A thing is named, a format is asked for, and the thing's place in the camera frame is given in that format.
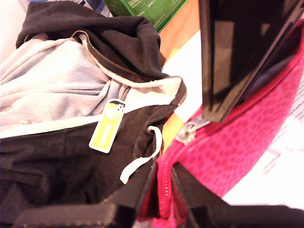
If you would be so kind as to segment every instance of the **white drawstring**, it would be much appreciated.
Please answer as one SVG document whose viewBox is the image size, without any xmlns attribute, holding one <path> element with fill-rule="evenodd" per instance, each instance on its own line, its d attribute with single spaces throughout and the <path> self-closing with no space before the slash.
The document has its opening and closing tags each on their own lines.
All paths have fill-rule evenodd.
<svg viewBox="0 0 304 228">
<path fill-rule="evenodd" d="M 155 131 L 155 137 L 156 137 L 156 150 L 155 152 L 148 158 L 138 158 L 135 159 L 133 162 L 128 164 L 122 171 L 122 174 L 120 175 L 120 180 L 126 184 L 130 178 L 130 176 L 143 164 L 147 163 L 151 158 L 155 157 L 162 148 L 162 133 L 158 127 L 149 126 L 148 130 Z"/>
</svg>

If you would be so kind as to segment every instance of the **yellow tag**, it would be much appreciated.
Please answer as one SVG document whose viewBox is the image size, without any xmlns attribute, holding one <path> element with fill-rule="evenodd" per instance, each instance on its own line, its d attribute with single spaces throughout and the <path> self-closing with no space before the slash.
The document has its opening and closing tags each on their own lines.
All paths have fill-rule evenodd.
<svg viewBox="0 0 304 228">
<path fill-rule="evenodd" d="M 109 100 L 93 133 L 89 147 L 109 153 L 120 122 L 124 115 L 125 103 L 119 99 Z"/>
</svg>

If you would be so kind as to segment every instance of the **green box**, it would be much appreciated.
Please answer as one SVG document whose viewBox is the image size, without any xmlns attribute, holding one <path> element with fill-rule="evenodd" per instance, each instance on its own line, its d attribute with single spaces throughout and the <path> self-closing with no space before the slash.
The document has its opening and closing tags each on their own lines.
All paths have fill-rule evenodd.
<svg viewBox="0 0 304 228">
<path fill-rule="evenodd" d="M 113 16 L 144 16 L 160 32 L 187 0 L 104 0 Z"/>
</svg>

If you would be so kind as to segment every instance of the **pink bag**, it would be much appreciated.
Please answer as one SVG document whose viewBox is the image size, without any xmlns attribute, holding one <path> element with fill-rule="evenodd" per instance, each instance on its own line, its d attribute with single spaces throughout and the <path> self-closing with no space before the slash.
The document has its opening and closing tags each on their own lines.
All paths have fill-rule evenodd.
<svg viewBox="0 0 304 228">
<path fill-rule="evenodd" d="M 171 168 L 180 162 L 201 184 L 223 197 L 255 165 L 287 118 L 304 67 L 304 20 L 291 34 L 300 45 L 288 65 L 266 87 L 232 110 L 222 123 L 210 123 L 186 146 L 174 140 L 158 159 L 160 217 L 155 227 L 176 227 Z M 200 108 L 190 119 L 202 114 Z"/>
</svg>

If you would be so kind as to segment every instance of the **zipper pull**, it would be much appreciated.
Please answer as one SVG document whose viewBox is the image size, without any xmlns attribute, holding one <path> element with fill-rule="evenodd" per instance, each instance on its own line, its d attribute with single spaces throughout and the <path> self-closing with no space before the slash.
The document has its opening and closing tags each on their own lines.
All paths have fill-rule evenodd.
<svg viewBox="0 0 304 228">
<path fill-rule="evenodd" d="M 176 135 L 175 139 L 179 142 L 182 142 L 184 145 L 187 145 L 188 143 L 195 140 L 196 131 L 209 123 L 211 123 L 211 121 L 202 118 L 202 116 L 199 116 L 198 118 L 185 123 Z"/>
</svg>

